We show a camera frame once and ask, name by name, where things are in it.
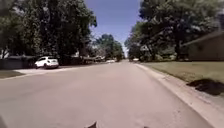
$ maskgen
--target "street lane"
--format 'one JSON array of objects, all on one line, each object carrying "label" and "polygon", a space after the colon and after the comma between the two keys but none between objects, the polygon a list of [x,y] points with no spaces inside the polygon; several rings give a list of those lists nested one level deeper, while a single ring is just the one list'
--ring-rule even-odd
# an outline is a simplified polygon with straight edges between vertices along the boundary
[{"label": "street lane", "polygon": [[0,81],[0,116],[7,128],[211,128],[126,62]]}]

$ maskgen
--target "tree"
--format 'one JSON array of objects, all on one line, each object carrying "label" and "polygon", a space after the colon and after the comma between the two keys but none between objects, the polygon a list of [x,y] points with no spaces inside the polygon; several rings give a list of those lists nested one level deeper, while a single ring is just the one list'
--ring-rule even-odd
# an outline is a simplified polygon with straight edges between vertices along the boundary
[{"label": "tree", "polygon": [[146,42],[174,42],[180,59],[181,44],[216,29],[217,7],[217,0],[143,0],[140,17],[148,23]]},{"label": "tree", "polygon": [[151,38],[152,30],[148,30],[149,25],[147,22],[138,21],[135,26],[132,27],[129,38],[125,41],[125,46],[129,49],[129,58],[145,58],[144,56],[149,56],[151,59],[155,60],[155,55],[157,53],[157,45],[155,41]]},{"label": "tree", "polygon": [[90,42],[90,26],[96,17],[83,0],[30,0],[24,10],[24,41],[35,54],[50,54],[61,59],[80,55]]},{"label": "tree", "polygon": [[16,0],[7,2],[11,3],[6,4],[3,1],[4,9],[0,10],[2,14],[0,15],[0,54],[2,58],[9,53],[22,55],[28,52],[21,38],[21,33],[23,32],[22,23],[20,22],[21,17],[13,9],[13,4]]},{"label": "tree", "polygon": [[117,58],[121,60],[123,57],[122,45],[112,35],[103,34],[100,38],[96,39],[95,45],[99,55],[105,56],[106,59]]}]

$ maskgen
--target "building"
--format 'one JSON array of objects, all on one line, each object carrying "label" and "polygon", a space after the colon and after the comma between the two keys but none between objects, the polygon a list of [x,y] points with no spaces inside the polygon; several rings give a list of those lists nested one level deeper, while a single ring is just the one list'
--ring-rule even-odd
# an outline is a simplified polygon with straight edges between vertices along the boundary
[{"label": "building", "polygon": [[224,61],[224,32],[217,31],[182,45],[191,61]]}]

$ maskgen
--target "sky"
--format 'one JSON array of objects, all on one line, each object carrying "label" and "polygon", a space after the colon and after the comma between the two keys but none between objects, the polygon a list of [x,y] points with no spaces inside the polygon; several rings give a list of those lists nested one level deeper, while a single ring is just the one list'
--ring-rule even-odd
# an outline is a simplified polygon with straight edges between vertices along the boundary
[{"label": "sky", "polygon": [[85,3],[97,17],[98,26],[92,29],[96,38],[112,34],[123,44],[139,20],[140,0],[85,0]]}]

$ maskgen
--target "parked car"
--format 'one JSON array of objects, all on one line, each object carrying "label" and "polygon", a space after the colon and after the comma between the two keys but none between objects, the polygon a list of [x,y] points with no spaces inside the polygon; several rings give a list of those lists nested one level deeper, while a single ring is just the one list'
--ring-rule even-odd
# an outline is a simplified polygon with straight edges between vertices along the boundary
[{"label": "parked car", "polygon": [[115,63],[116,61],[115,60],[107,60],[106,62],[107,63]]},{"label": "parked car", "polygon": [[138,58],[134,58],[134,59],[133,59],[133,62],[138,62],[138,61],[139,61]]},{"label": "parked car", "polygon": [[35,68],[58,68],[59,67],[59,63],[58,63],[58,59],[52,57],[52,56],[44,56],[41,57],[40,59],[38,59],[35,62]]}]

